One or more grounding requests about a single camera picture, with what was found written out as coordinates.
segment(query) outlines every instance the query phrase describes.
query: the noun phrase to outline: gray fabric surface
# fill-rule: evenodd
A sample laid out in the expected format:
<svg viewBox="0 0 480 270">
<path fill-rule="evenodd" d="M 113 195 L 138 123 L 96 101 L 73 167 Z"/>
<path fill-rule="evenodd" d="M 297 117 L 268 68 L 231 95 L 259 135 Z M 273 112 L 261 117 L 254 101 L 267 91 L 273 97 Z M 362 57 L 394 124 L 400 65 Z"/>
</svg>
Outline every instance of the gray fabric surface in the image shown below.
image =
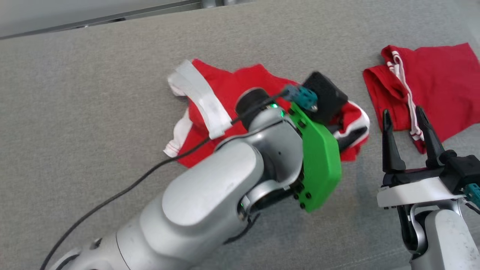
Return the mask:
<svg viewBox="0 0 480 270">
<path fill-rule="evenodd" d="M 3 40 L 0 268 L 37 269 L 80 216 L 165 158 L 187 106 L 173 97 L 166 76 L 195 57 L 231 71 L 263 63 L 297 81 L 320 70 L 372 119 L 369 142 L 357 162 L 343 164 L 343 180 L 321 210 L 307 214 L 287 199 L 197 269 L 406 265 L 397 214 L 376 205 L 381 139 L 362 71 L 382 62 L 388 44 L 415 49 L 473 40 L 449 0 L 265 0 Z M 479 132 L 475 125 L 445 145 L 480 156 Z M 407 133 L 396 138 L 407 166 L 423 166 Z M 89 218 L 54 260 L 118 228 L 184 170 L 160 169 Z M 480 218 L 471 212 L 464 210 L 480 243 Z"/>
</svg>

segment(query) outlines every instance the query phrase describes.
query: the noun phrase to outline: teal connector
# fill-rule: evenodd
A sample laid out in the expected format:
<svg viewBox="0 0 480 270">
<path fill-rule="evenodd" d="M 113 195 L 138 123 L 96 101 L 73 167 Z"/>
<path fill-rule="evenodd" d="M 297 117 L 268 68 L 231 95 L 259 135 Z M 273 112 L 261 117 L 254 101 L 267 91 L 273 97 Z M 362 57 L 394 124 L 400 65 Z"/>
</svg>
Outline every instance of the teal connector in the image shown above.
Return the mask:
<svg viewBox="0 0 480 270">
<path fill-rule="evenodd" d="M 469 184 L 464 190 L 467 199 L 480 207 L 480 187 L 477 184 Z"/>
</svg>

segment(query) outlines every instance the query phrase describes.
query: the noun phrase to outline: red garment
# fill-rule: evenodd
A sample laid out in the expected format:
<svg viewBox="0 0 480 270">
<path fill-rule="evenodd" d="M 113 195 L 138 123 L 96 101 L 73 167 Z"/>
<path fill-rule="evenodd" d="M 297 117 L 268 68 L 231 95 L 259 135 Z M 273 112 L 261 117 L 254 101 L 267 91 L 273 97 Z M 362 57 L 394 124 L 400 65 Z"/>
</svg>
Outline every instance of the red garment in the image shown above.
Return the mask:
<svg viewBox="0 0 480 270">
<path fill-rule="evenodd" d="M 293 84 L 297 85 L 296 82 L 290 81 L 284 78 L 279 78 L 271 75 L 262 65 L 258 64 L 248 68 L 242 68 L 237 70 L 234 73 L 228 71 L 220 70 L 213 66 L 207 65 L 202 61 L 195 59 L 192 61 L 194 67 L 202 74 L 206 79 L 210 87 L 212 88 L 214 94 L 218 100 L 222 103 L 225 110 L 231 117 L 234 119 L 237 117 L 235 112 L 235 105 L 238 98 L 247 90 L 260 87 L 263 88 L 269 95 L 273 96 L 280 93 L 284 89 L 285 85 Z M 290 108 L 290 103 L 281 98 L 276 100 L 277 104 L 283 109 L 288 110 Z M 344 106 L 344 109 L 348 112 L 349 118 L 344 120 L 344 126 L 347 127 L 351 121 L 354 121 L 356 117 L 361 115 L 359 109 L 355 106 L 348 104 Z M 181 146 L 179 155 L 192 149 L 205 138 L 208 137 L 208 130 L 203 121 L 202 115 L 198 111 L 196 105 L 190 100 L 189 102 L 189 118 L 192 121 L 193 125 L 187 135 L 187 138 L 183 145 Z M 238 122 L 234 124 L 230 129 L 225 131 L 225 135 L 214 139 L 196 152 L 188 155 L 179 160 L 179 162 L 186 167 L 192 167 L 204 158 L 208 157 L 213 153 L 215 147 L 224 139 L 233 136 L 247 133 L 247 130 L 243 125 Z M 342 153 L 342 160 L 355 160 L 357 153 L 360 150 L 360 147 L 365 143 L 367 138 L 363 139 L 360 143 L 356 144 L 354 147 L 351 147 Z"/>
<path fill-rule="evenodd" d="M 417 149 L 425 153 L 417 105 L 442 142 L 480 123 L 480 64 L 468 43 L 417 50 L 389 45 L 382 56 L 386 65 L 363 72 L 381 129 L 388 109 L 395 130 L 410 130 Z"/>
</svg>

